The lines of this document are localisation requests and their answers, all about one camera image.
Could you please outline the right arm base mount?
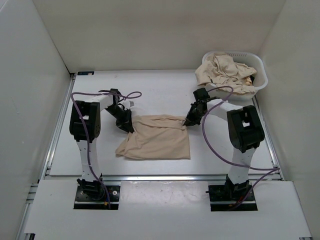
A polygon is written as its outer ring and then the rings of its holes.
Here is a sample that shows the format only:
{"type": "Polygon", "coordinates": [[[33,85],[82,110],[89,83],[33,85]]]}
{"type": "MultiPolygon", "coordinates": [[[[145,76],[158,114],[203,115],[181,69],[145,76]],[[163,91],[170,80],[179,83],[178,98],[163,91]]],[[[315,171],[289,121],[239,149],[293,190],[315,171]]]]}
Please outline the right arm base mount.
{"type": "Polygon", "coordinates": [[[226,177],[224,185],[209,185],[210,210],[212,212],[257,211],[255,194],[250,181],[233,184],[226,177]]]}

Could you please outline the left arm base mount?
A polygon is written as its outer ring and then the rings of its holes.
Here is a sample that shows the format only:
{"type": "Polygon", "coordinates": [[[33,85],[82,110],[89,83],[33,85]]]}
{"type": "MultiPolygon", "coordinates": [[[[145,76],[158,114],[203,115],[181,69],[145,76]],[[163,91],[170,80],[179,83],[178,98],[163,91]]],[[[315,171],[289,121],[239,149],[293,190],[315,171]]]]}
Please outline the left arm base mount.
{"type": "Polygon", "coordinates": [[[77,190],[73,208],[75,210],[118,210],[121,193],[120,185],[105,185],[94,181],[77,179],[77,190]]]}

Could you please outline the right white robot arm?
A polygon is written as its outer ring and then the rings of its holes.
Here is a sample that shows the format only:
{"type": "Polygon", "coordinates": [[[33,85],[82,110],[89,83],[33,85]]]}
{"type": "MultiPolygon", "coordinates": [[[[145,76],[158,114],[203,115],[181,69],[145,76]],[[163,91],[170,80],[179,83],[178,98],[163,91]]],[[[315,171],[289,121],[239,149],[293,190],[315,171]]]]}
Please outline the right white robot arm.
{"type": "Polygon", "coordinates": [[[253,105],[240,106],[220,98],[199,98],[190,105],[185,126],[201,125],[204,140],[210,150],[223,162],[231,165],[220,195],[227,200],[238,200],[250,192],[249,169],[252,157],[265,139],[265,133],[253,105]],[[233,146],[232,161],[224,159],[210,145],[205,133],[205,120],[214,115],[227,121],[229,140],[233,146]]]}

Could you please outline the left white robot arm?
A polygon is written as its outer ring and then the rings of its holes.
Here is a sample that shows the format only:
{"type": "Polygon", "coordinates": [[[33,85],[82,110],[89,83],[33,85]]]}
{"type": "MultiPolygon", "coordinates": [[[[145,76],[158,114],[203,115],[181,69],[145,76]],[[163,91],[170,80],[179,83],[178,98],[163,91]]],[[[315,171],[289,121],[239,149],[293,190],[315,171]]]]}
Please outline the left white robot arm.
{"type": "Polygon", "coordinates": [[[70,95],[72,110],[69,132],[77,143],[82,166],[82,176],[77,182],[93,200],[104,200],[105,204],[110,201],[98,163],[97,139],[101,133],[101,112],[106,110],[111,114],[120,130],[133,133],[132,111],[123,105],[123,101],[141,96],[139,91],[123,95],[116,88],[97,93],[73,92],[70,95]]]}

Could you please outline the beige trousers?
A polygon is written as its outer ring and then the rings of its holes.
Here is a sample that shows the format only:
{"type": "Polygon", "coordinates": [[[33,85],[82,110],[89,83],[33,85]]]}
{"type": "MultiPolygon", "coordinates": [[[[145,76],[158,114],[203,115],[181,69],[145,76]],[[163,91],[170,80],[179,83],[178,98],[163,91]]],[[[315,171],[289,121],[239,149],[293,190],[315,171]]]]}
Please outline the beige trousers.
{"type": "Polygon", "coordinates": [[[115,156],[133,160],[189,160],[190,140],[184,122],[182,116],[167,114],[134,116],[134,132],[115,150],[115,156]]]}

